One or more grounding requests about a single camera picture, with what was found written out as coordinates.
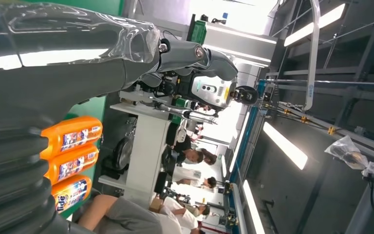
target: metal rail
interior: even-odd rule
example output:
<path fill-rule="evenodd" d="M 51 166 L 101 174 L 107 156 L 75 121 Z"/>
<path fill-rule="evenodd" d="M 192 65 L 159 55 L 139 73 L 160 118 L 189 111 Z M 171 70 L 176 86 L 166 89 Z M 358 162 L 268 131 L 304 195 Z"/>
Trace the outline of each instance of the metal rail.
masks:
<path fill-rule="evenodd" d="M 246 221 L 243 214 L 242 201 L 240 199 L 239 188 L 233 183 L 233 200 L 237 218 L 239 219 L 240 234 L 247 234 Z"/>
<path fill-rule="evenodd" d="M 309 10 L 303 12 L 300 16 L 296 17 L 294 20 L 290 21 L 290 23 L 288 23 L 287 25 L 285 25 L 282 29 L 280 29 L 279 31 L 277 31 L 275 34 L 272 35 L 272 37 L 276 36 L 278 33 L 280 33 L 281 31 L 285 30 L 287 27 L 289 27 L 292 23 L 298 21 L 298 19 L 300 19 L 301 17 L 303 17 L 304 15 L 306 15 L 307 13 L 309 13 L 310 11 L 312 10 L 312 8 L 309 8 Z"/>
<path fill-rule="evenodd" d="M 318 59 L 319 49 L 319 19 L 320 19 L 320 6 L 318 0 L 310 0 L 312 5 L 313 14 L 313 33 L 312 41 L 310 42 L 310 55 L 309 55 L 309 72 L 307 74 L 307 85 L 306 85 L 306 102 L 303 107 L 305 111 L 310 110 L 313 105 L 313 90 L 315 88 L 315 76 L 316 76 L 316 62 Z"/>
<path fill-rule="evenodd" d="M 328 129 L 331 128 L 331 127 L 333 127 L 334 129 L 337 129 L 335 131 L 335 133 L 331 135 L 333 138 L 340 139 L 344 136 L 350 136 L 351 139 L 354 141 L 355 145 L 358 147 L 358 149 L 362 153 L 364 153 L 366 155 L 369 155 L 369 156 L 374 158 L 374 141 L 373 140 L 370 140 L 366 137 L 363 137 L 363 136 L 360 136 L 358 134 L 352 133 L 352 132 L 347 131 L 345 129 L 341 129 L 341 128 L 335 126 L 335 125 L 329 124 L 329 123 L 327 123 L 325 121 L 322 121 L 320 119 L 317 119 L 313 116 L 306 115 L 302 112 L 291 109 L 291 108 L 289 108 L 287 106 L 284 106 L 282 104 L 279 104 L 279 107 L 281 109 L 287 109 L 290 112 L 291 116 L 298 117 L 298 118 L 307 117 L 307 119 L 309 121 L 306 122 L 306 124 L 314 127 L 315 129 L 317 129 L 318 131 L 320 131 L 324 134 L 329 135 L 328 134 Z"/>

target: orange detergent bottle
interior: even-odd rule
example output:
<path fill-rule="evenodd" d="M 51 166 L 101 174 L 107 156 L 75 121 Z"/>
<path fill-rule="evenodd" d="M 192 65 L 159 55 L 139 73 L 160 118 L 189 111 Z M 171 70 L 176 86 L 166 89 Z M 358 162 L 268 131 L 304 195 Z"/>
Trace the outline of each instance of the orange detergent bottle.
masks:
<path fill-rule="evenodd" d="M 42 131 L 41 136 L 48 138 L 48 148 L 40 153 L 40 157 L 50 160 L 71 149 L 96 142 L 101 134 L 102 123 L 97 118 L 82 116 L 64 120 Z"/>
<path fill-rule="evenodd" d="M 97 147 L 93 144 L 85 145 L 50 159 L 45 177 L 54 185 L 93 166 L 97 159 Z"/>
<path fill-rule="evenodd" d="M 91 180 L 83 175 L 74 175 L 52 186 L 56 211 L 61 213 L 85 200 L 91 193 L 91 187 Z"/>

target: bottle label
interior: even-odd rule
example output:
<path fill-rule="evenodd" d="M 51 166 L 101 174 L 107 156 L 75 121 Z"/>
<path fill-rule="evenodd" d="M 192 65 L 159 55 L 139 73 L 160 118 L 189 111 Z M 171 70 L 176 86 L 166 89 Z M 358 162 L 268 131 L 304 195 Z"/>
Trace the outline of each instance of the bottle label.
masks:
<path fill-rule="evenodd" d="M 71 149 L 77 145 L 83 145 L 88 140 L 92 140 L 97 137 L 97 133 L 101 130 L 101 127 L 95 126 L 89 129 L 83 129 L 82 131 L 75 133 L 68 133 L 62 137 L 61 152 Z"/>
<path fill-rule="evenodd" d="M 82 171 L 85 166 L 94 162 L 95 155 L 96 152 L 92 152 L 75 160 L 61 164 L 59 166 L 58 181 Z"/>
<path fill-rule="evenodd" d="M 87 181 L 84 179 L 81 179 L 80 181 L 77 181 L 66 187 L 64 191 L 56 194 L 56 211 L 60 213 L 77 204 L 78 202 L 84 200 L 85 194 L 87 193 L 88 189 L 89 188 Z"/>

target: dark hair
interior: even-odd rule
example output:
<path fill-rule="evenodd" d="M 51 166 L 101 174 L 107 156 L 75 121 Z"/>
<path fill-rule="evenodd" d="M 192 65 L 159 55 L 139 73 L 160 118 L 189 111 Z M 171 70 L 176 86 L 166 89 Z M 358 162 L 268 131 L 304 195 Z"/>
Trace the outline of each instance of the dark hair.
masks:
<path fill-rule="evenodd" d="M 204 159 L 204 154 L 203 154 L 203 152 L 198 151 L 198 150 L 196 150 L 196 152 L 197 152 L 197 155 L 199 156 L 199 158 L 197 159 L 197 162 L 200 163 Z"/>
<path fill-rule="evenodd" d="M 209 215 L 210 214 L 210 206 L 205 205 L 205 208 L 203 210 L 203 215 Z"/>
<path fill-rule="evenodd" d="M 214 154 L 210 153 L 206 149 L 201 149 L 201 152 L 203 152 L 203 154 L 204 154 L 204 156 L 206 158 L 210 159 L 210 162 L 208 163 L 208 165 L 213 165 L 214 163 L 216 163 L 217 156 L 215 156 Z"/>
<path fill-rule="evenodd" d="M 207 183 L 210 185 L 211 189 L 214 188 L 214 187 L 216 187 L 216 185 L 217 185 L 216 178 L 214 178 L 214 177 L 208 178 L 207 179 Z"/>

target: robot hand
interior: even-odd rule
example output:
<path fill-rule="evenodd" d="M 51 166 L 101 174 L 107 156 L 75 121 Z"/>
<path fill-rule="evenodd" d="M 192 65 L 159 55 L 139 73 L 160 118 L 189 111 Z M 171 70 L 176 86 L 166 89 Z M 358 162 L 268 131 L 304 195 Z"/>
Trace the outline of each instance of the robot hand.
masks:
<path fill-rule="evenodd" d="M 226 55 L 195 42 L 162 39 L 159 51 L 160 66 L 155 72 L 174 71 L 185 76 L 194 70 L 203 76 L 218 76 L 226 81 L 234 79 L 238 73 Z"/>

